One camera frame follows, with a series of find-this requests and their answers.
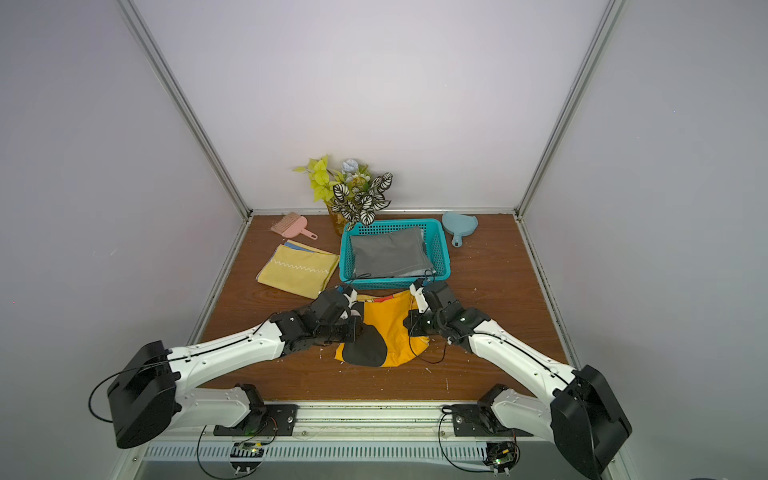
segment teal plastic basket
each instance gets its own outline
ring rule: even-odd
[[[358,223],[349,232],[344,232],[341,239],[341,261],[339,277],[341,281],[352,284],[355,290],[377,290],[384,288],[408,288],[419,277],[404,276],[400,278],[362,278],[355,280],[355,254],[349,238],[355,235],[380,235],[404,228],[419,227],[424,232],[424,243],[427,247],[427,257],[435,266],[435,280],[446,280],[451,276],[451,259],[448,256],[448,243],[442,232],[442,225],[433,218],[414,218],[408,220],[379,220],[365,226]]]

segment wooden table surface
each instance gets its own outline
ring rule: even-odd
[[[384,218],[403,218],[388,216]],[[308,229],[318,240],[296,238],[339,253],[341,239],[327,216],[311,216]],[[270,231],[280,217],[254,217],[237,255],[203,341],[230,335],[263,322],[271,313],[292,310],[311,300],[256,281],[283,238]],[[479,215],[477,230],[464,245],[449,245],[448,284],[464,307],[475,306],[523,342],[559,362],[565,354],[554,330],[525,245],[512,215]],[[338,269],[330,285],[339,282]],[[383,290],[373,290],[381,296]],[[433,337],[421,356],[437,361],[445,340]],[[392,368],[372,368],[334,359],[336,346],[318,347],[228,373],[205,386],[228,389],[252,383],[268,400],[477,400],[496,383],[528,390],[497,366],[449,346],[445,360],[429,365],[414,359]]]

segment pink dustpan brush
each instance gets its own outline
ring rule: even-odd
[[[302,217],[295,212],[287,214],[281,221],[275,223],[270,230],[279,233],[285,238],[294,238],[301,233],[312,240],[317,240],[317,235],[306,229],[306,217]]]

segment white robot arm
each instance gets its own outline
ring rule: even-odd
[[[411,291],[419,305],[403,322],[411,336],[442,335],[499,366],[540,400],[496,386],[478,402],[479,421],[489,432],[516,428],[547,439],[579,472],[599,478],[631,426],[597,370],[573,370],[541,354],[483,312],[465,309],[445,282],[425,285],[420,280]],[[350,286],[332,288],[310,305],[273,314],[240,333],[173,349],[162,342],[142,347],[108,389],[118,447],[141,445],[166,429],[231,428],[249,415],[263,415],[263,402],[252,386],[198,386],[312,345],[354,342],[362,332],[360,317],[350,315],[356,298]]]

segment blue flower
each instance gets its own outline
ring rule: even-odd
[[[360,168],[360,166],[357,164],[357,161],[352,158],[344,160],[344,163],[341,164],[342,171],[345,171],[349,174],[354,174],[357,172],[358,168]]]

